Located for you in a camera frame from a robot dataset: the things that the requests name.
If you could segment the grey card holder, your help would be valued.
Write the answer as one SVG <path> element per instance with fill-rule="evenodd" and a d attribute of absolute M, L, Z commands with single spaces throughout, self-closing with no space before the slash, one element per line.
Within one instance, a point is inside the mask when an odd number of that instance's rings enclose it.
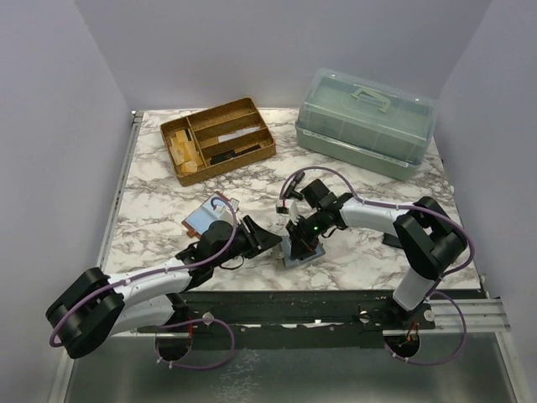
<path fill-rule="evenodd" d="M 303 259 L 291 259 L 290 253 L 291 243 L 289 236 L 283 236 L 282 241 L 272 249 L 272 257 L 279 261 L 280 266 L 285 267 L 286 269 L 293 269 L 303 264 L 307 264 L 314 259 L 322 257 L 326 251 L 322 243 L 319 243 L 315 249 L 315 252 Z"/>

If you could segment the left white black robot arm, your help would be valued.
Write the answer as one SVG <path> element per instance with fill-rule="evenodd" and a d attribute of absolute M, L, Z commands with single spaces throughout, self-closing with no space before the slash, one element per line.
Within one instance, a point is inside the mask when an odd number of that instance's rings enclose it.
<path fill-rule="evenodd" d="M 169 332 L 185 325 L 186 312 L 172 296 L 208 281 L 215 268 L 235 258 L 252 259 L 278 246 L 279 235 L 246 216 L 237 225 L 217 220 L 199 240 L 164 264 L 106 275 L 85 270 L 47 309 L 50 346 L 72 359 L 86 356 L 111 335 L 138 327 Z"/>

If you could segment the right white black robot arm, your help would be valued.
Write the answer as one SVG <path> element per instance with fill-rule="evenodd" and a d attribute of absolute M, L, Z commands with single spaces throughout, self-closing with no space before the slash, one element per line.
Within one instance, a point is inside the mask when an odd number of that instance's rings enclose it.
<path fill-rule="evenodd" d="M 334 228 L 366 228 L 399 241 L 409 270 L 392 294 L 394 303 L 386 308 L 388 323 L 398 329 L 414 322 L 415 309 L 469 247 L 463 229 L 428 196 L 396 207 L 380 201 L 360 201 L 350 192 L 336 196 L 320 180 L 311 182 L 301 194 L 313 213 L 304 217 L 289 212 L 286 230 L 292 260 L 312 257 L 321 235 Z"/>

